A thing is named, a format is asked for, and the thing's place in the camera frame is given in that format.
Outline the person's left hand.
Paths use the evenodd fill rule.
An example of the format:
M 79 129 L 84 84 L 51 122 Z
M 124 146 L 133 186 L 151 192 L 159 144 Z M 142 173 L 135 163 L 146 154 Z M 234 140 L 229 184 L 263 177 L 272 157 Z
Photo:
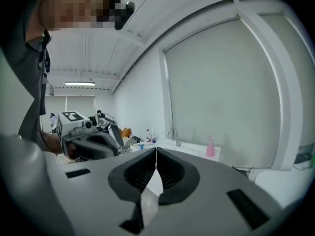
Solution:
M 76 147 L 73 143 L 66 143 L 68 158 L 74 160 L 76 158 Z

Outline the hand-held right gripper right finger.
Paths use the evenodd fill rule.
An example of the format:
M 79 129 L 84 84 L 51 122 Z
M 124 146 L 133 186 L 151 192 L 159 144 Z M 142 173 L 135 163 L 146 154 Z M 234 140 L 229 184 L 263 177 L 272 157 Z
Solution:
M 144 235 L 245 236 L 251 228 L 227 194 L 238 189 L 268 218 L 282 210 L 267 192 L 230 166 L 175 150 L 169 153 L 194 165 L 200 181 L 181 203 L 159 206 Z

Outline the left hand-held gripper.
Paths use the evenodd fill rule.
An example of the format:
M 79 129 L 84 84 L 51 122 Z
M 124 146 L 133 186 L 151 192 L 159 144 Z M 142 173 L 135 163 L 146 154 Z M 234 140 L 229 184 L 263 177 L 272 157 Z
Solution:
M 100 160 L 119 155 L 118 149 L 123 146 L 120 130 L 112 123 L 107 126 L 107 130 L 108 134 L 96 132 L 93 122 L 77 111 L 58 113 L 57 135 L 60 143 L 65 137 L 86 135 L 73 140 L 77 154 L 86 160 Z

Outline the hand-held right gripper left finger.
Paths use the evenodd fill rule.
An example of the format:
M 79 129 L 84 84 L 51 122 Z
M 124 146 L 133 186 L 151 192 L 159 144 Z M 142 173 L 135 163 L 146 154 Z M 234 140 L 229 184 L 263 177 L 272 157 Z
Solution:
M 121 200 L 108 182 L 109 173 L 142 152 L 81 163 L 61 164 L 44 152 L 47 172 L 59 203 L 76 236 L 129 236 L 121 224 L 132 217 L 135 204 Z

